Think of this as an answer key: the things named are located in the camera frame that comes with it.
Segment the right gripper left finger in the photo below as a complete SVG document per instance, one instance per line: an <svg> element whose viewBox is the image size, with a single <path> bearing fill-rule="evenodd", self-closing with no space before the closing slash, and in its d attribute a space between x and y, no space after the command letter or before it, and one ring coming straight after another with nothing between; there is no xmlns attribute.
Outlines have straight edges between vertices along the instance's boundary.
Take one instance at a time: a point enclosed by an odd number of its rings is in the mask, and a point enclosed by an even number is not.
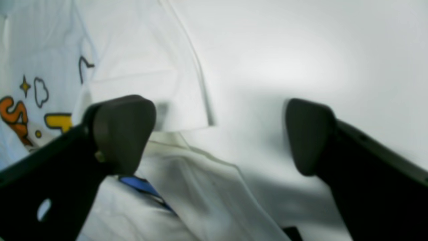
<svg viewBox="0 0 428 241"><path fill-rule="evenodd" d="M96 103L80 124L1 171L1 238L76 240L105 177L137 171L155 123L156 107L142 96Z"/></svg>

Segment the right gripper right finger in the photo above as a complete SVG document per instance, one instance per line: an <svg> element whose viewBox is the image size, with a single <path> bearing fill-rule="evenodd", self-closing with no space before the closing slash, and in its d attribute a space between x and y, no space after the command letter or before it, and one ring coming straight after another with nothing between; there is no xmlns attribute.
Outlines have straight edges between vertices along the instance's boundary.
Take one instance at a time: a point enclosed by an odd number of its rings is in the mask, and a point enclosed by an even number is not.
<svg viewBox="0 0 428 241"><path fill-rule="evenodd" d="M298 172L329 186L354 241L426 241L427 171L338 119L293 98L285 127Z"/></svg>

